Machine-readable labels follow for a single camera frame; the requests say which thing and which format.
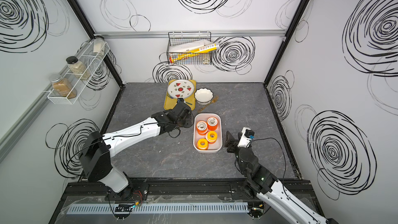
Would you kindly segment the yellow sealing tape roll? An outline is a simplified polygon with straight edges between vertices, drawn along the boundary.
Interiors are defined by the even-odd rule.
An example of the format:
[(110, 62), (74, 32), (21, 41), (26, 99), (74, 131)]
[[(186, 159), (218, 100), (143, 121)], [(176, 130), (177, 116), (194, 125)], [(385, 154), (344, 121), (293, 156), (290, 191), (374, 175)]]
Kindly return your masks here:
[(209, 144), (214, 144), (218, 139), (218, 134), (216, 131), (209, 131), (206, 133), (206, 140)]
[(199, 139), (197, 142), (197, 149), (198, 150), (207, 150), (209, 147), (207, 139)]

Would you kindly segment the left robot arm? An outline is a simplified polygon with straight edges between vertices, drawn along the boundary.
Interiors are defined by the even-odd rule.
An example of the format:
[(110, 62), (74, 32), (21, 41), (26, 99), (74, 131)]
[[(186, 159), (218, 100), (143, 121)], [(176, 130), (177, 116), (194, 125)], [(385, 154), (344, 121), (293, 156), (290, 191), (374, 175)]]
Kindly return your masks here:
[(88, 135), (78, 159), (86, 179), (100, 182), (114, 193), (132, 193), (128, 176), (112, 165), (112, 158), (141, 141), (170, 133), (193, 124), (192, 109), (185, 102), (178, 102), (171, 110), (152, 114), (149, 118), (112, 133), (97, 131)]

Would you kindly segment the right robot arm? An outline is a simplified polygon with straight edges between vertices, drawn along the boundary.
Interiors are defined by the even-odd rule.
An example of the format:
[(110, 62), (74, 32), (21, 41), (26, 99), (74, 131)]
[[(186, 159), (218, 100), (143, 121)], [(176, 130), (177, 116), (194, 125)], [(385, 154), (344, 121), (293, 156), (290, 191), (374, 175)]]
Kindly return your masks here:
[(246, 195), (263, 201), (291, 224), (337, 223), (305, 205), (284, 186), (282, 180), (259, 163), (251, 146), (254, 134), (252, 129), (243, 128), (236, 139), (231, 132), (226, 132), (225, 147), (228, 153), (235, 155), (235, 165), (246, 178), (243, 186)]

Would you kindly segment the orange sealing tape roll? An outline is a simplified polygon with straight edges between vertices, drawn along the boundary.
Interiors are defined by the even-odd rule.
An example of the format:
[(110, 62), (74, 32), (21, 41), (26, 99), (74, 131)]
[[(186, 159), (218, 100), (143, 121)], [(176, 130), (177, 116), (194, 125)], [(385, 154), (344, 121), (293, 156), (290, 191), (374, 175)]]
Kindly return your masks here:
[(207, 119), (207, 126), (209, 131), (215, 131), (218, 128), (218, 119), (216, 117), (209, 117)]
[(198, 133), (198, 135), (206, 135), (206, 133), (208, 132), (208, 125), (206, 121), (199, 121), (196, 124), (196, 131)]

